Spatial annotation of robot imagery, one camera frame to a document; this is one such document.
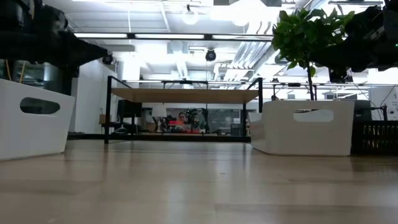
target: plant stem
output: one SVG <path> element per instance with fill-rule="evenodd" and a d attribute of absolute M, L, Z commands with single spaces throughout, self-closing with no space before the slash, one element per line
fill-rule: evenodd
<path fill-rule="evenodd" d="M 305 61 L 305 64 L 306 64 L 306 66 L 307 66 L 308 84 L 310 85 L 310 96 L 311 96 L 311 100 L 313 100 L 312 78 L 311 78 L 310 61 L 307 59 L 307 60 Z"/>

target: wooden tabletop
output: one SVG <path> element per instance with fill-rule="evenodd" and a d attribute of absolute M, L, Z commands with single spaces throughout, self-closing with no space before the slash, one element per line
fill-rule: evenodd
<path fill-rule="evenodd" d="M 113 88 L 112 93 L 136 103 L 249 103 L 257 90 L 183 90 Z"/>

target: black plastic crate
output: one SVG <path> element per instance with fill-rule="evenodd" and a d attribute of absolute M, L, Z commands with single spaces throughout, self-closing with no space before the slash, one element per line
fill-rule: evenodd
<path fill-rule="evenodd" d="M 398 121 L 354 123 L 351 154 L 398 155 Z"/>

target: white storage bin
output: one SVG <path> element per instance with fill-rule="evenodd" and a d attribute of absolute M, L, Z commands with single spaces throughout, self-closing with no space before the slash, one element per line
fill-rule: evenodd
<path fill-rule="evenodd" d="M 25 98 L 58 103 L 53 114 L 21 110 Z M 0 160 L 61 153 L 65 150 L 75 98 L 0 80 Z"/>
<path fill-rule="evenodd" d="M 252 146 L 287 156 L 348 156 L 353 101 L 271 101 L 251 119 Z"/>

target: wooden floor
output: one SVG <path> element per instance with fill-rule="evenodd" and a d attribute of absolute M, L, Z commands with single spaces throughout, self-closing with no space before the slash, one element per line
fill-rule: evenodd
<path fill-rule="evenodd" d="M 398 158 L 278 157 L 248 144 L 70 141 L 0 162 L 0 223 L 398 223 Z"/>

